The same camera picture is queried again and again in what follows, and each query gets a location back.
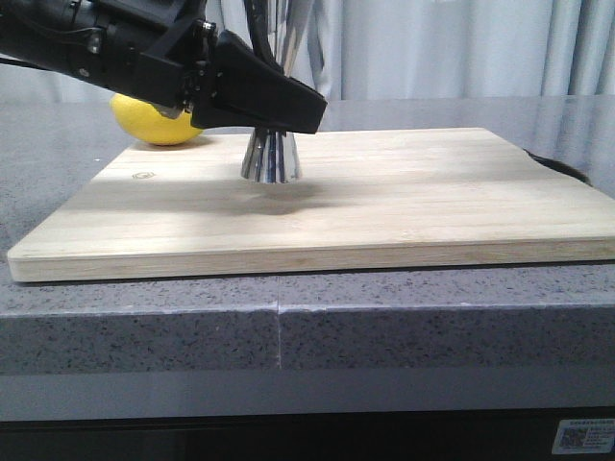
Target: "bamboo cutting board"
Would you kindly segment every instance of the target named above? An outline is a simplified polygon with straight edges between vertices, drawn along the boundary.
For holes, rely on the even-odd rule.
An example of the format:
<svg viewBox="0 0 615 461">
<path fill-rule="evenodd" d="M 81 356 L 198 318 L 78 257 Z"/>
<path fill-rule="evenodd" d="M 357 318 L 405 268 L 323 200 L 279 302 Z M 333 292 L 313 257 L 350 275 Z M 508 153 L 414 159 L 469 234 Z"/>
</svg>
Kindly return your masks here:
<svg viewBox="0 0 615 461">
<path fill-rule="evenodd" d="M 297 135 L 304 178 L 247 182 L 248 137 L 137 143 L 9 252 L 21 281 L 615 258 L 615 201 L 483 129 Z"/>
</svg>

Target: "wooden cutting board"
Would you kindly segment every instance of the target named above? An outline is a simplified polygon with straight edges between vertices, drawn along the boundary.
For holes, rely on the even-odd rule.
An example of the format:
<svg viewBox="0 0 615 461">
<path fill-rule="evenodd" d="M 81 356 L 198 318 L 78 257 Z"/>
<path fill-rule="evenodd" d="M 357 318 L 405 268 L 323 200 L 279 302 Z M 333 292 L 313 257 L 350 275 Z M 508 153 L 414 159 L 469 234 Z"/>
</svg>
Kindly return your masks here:
<svg viewBox="0 0 615 461">
<path fill-rule="evenodd" d="M 483 129 L 297 135 L 304 177 L 239 177 L 248 137 L 137 143 L 9 252 L 21 281 L 615 258 L 615 201 Z"/>
</svg>

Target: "shiny metal object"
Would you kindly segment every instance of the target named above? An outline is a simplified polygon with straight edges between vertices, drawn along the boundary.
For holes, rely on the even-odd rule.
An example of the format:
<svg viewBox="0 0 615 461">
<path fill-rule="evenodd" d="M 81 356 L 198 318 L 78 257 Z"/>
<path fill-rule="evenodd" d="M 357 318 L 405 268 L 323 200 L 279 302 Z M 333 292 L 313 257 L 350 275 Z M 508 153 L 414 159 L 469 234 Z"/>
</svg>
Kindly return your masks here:
<svg viewBox="0 0 615 461">
<path fill-rule="evenodd" d="M 314 1 L 252 0 L 245 2 L 246 13 L 250 14 L 250 9 L 258 2 L 259 7 L 266 8 L 267 30 L 262 32 L 266 33 L 270 48 L 255 52 L 259 51 L 264 56 L 270 51 L 269 56 L 273 55 L 284 75 L 289 76 Z M 243 160 L 241 176 L 254 182 L 266 183 L 286 183 L 301 178 L 293 133 L 255 128 Z"/>
</svg>

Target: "black cable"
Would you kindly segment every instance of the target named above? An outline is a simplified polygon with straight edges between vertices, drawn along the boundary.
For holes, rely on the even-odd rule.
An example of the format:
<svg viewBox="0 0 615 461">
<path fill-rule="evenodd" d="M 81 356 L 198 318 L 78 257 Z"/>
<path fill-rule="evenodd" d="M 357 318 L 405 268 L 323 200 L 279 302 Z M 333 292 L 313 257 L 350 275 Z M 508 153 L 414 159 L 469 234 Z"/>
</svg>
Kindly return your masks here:
<svg viewBox="0 0 615 461">
<path fill-rule="evenodd" d="M 30 64 L 29 62 L 26 62 L 26 61 L 9 60 L 7 58 L 1 58 L 1 57 L 0 57 L 0 64 L 14 65 L 16 67 L 28 67 L 30 69 L 36 69 L 36 70 L 48 70 L 36 64 Z"/>
</svg>

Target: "label sticker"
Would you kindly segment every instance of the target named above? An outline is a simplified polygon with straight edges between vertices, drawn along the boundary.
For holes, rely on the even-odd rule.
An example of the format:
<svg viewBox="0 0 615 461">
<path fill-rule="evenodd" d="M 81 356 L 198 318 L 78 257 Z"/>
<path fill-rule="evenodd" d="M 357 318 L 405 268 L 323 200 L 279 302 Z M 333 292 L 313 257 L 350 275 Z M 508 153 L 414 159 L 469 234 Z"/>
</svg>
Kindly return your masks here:
<svg viewBox="0 0 615 461">
<path fill-rule="evenodd" d="M 559 422 L 552 454 L 610 453 L 615 443 L 615 418 Z"/>
</svg>

